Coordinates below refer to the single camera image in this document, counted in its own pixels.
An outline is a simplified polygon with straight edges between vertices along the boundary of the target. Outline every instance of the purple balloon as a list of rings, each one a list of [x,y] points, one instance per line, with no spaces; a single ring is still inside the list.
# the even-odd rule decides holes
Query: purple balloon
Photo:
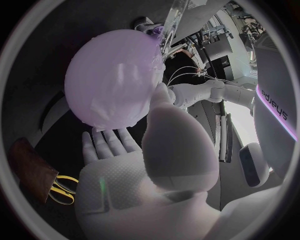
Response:
[[[92,38],[68,66],[64,89],[73,113],[98,131],[134,126],[149,111],[165,65],[159,38],[122,29]]]

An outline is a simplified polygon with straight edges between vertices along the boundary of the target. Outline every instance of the brown bag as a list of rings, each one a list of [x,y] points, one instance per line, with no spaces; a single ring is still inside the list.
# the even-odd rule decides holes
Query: brown bag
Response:
[[[8,151],[8,162],[21,183],[42,203],[59,174],[42,159],[26,138],[20,138]]]

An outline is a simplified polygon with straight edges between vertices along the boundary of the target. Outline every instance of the white robotic arm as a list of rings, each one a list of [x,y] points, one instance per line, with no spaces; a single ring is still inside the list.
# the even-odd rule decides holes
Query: white robotic arm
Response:
[[[217,79],[210,79],[200,85],[177,84],[171,86],[168,92],[174,105],[182,109],[201,100],[208,100],[212,103],[225,100],[249,108],[251,115],[253,112],[255,91],[224,84],[223,81]]]

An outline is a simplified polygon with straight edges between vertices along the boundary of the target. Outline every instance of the pink balloon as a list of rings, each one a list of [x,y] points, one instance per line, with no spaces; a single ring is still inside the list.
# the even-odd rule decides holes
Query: pink balloon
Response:
[[[73,113],[97,130],[134,126],[149,111],[165,65],[157,35],[122,29],[92,38],[68,66],[64,89]]]

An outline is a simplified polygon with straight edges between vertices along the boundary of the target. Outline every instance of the pink light strip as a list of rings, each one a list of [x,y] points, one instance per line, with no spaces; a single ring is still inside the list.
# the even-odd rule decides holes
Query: pink light strip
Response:
[[[295,133],[282,121],[281,118],[277,116],[274,110],[266,103],[266,100],[263,98],[261,92],[259,91],[259,85],[256,86],[256,93],[262,103],[266,106],[267,109],[273,114],[273,116],[280,122],[280,124],[284,127],[284,129],[289,133],[289,135],[297,142],[298,138]]]

